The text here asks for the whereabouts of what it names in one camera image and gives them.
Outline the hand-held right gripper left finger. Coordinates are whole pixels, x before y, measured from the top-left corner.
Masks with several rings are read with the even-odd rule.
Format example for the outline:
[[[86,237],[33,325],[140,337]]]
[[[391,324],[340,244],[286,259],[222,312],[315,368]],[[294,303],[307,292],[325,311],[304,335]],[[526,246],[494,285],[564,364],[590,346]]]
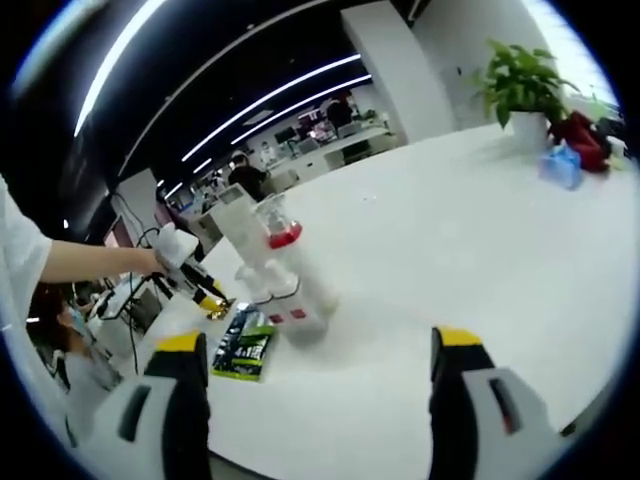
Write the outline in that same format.
[[[95,479],[209,479],[207,387],[205,334],[167,337],[143,374],[99,399],[75,392],[69,442]]]

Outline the person's left hand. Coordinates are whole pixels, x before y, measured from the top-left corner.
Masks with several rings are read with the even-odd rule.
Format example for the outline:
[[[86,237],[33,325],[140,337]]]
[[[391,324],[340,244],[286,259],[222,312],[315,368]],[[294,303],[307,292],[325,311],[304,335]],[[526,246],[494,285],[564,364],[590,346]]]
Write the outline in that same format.
[[[141,275],[161,275],[166,276],[167,270],[163,263],[159,260],[156,252],[153,249],[140,248],[137,251],[137,272]]]

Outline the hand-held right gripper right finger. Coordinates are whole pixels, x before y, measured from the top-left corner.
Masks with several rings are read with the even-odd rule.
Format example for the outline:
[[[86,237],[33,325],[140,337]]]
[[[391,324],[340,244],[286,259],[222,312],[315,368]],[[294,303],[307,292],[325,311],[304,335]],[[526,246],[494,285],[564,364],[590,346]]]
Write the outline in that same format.
[[[432,329],[431,479],[537,479],[567,448],[543,399],[464,329]]]

